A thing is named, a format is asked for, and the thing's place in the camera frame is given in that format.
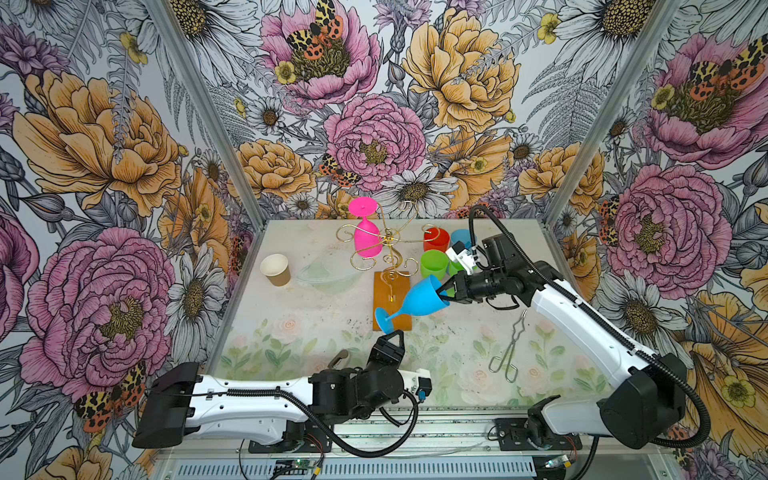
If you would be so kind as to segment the blue wine glass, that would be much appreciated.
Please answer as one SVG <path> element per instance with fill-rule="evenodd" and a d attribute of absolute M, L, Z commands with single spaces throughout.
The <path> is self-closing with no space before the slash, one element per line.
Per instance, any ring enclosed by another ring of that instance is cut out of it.
<path fill-rule="evenodd" d="M 461 243 L 465 249 L 472 247 L 471 235 L 468 229 L 457 229 L 451 233 L 451 245 Z"/>
<path fill-rule="evenodd" d="M 450 301 L 438 293 L 441 287 L 442 284 L 434 275 L 426 277 L 409 290 L 397 311 L 388 313 L 384 308 L 377 307 L 374 312 L 375 325 L 385 334 L 391 334 L 396 330 L 394 320 L 400 316 L 428 316 L 447 308 Z"/>

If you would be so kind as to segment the green wine glass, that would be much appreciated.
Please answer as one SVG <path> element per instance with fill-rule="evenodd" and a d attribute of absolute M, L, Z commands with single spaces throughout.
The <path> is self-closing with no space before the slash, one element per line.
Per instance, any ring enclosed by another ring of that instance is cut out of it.
<path fill-rule="evenodd" d="M 422 254 L 419 264 L 423 278 L 434 276 L 437 280 L 442 280 L 447 273 L 450 260 L 445 252 L 427 250 Z"/>
<path fill-rule="evenodd" d="M 457 273 L 459 273 L 461 271 L 463 271 L 463 266 L 462 266 L 462 264 L 460 262 L 453 261 L 453 260 L 449 261 L 449 265 L 448 265 L 448 275 L 449 276 L 454 276 L 454 275 L 456 275 Z"/>

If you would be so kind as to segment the red wine glass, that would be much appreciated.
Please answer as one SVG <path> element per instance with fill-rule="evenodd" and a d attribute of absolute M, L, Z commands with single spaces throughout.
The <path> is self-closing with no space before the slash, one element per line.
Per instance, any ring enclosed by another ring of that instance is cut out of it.
<path fill-rule="evenodd" d="M 423 231 L 423 250 L 445 252 L 450 246 L 450 234 L 439 227 L 427 227 Z"/>

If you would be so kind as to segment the pink wine glass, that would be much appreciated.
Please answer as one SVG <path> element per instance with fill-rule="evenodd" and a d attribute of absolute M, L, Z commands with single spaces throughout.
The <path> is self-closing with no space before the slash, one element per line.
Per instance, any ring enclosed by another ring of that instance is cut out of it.
<path fill-rule="evenodd" d="M 349 213 L 360 219 L 354 229 L 353 241 L 356 253 L 364 259 L 375 258 L 383 249 L 380 230 L 371 221 L 378 208 L 378 203 L 370 197 L 358 197 L 349 204 Z"/>

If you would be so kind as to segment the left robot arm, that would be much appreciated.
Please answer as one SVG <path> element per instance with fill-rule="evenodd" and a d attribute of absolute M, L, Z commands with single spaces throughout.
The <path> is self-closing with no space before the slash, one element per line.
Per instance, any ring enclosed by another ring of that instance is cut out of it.
<path fill-rule="evenodd" d="M 132 445 L 164 449 L 187 437 L 233 438 L 285 451 L 313 425 L 348 454 L 381 458 L 411 436 L 419 407 L 432 392 L 430 372 L 402 369 L 404 355 L 404 333 L 396 330 L 377 339 L 363 367 L 326 368 L 296 379 L 238 381 L 203 375 L 196 362 L 181 363 L 151 383 Z M 362 450 L 333 429 L 384 414 L 401 399 L 410 403 L 411 414 L 405 432 L 389 446 Z"/>

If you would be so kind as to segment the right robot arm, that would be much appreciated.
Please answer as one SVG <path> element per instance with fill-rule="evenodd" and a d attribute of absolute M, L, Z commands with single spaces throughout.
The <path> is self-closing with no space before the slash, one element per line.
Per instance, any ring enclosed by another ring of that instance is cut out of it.
<path fill-rule="evenodd" d="M 613 438 L 640 449 L 648 444 L 690 449 L 709 437 L 712 421 L 707 407 L 685 380 L 686 368 L 674 354 L 662 355 L 614 326 L 578 294 L 550 264 L 533 261 L 514 235 L 483 205 L 470 208 L 493 222 L 497 235 L 473 243 L 471 260 L 437 288 L 443 301 L 490 304 L 499 296 L 511 309 L 526 308 L 555 324 L 588 356 L 611 386 L 609 395 L 567 400 L 547 397 L 527 411 L 528 441 L 545 448 L 559 436 L 585 434 Z"/>

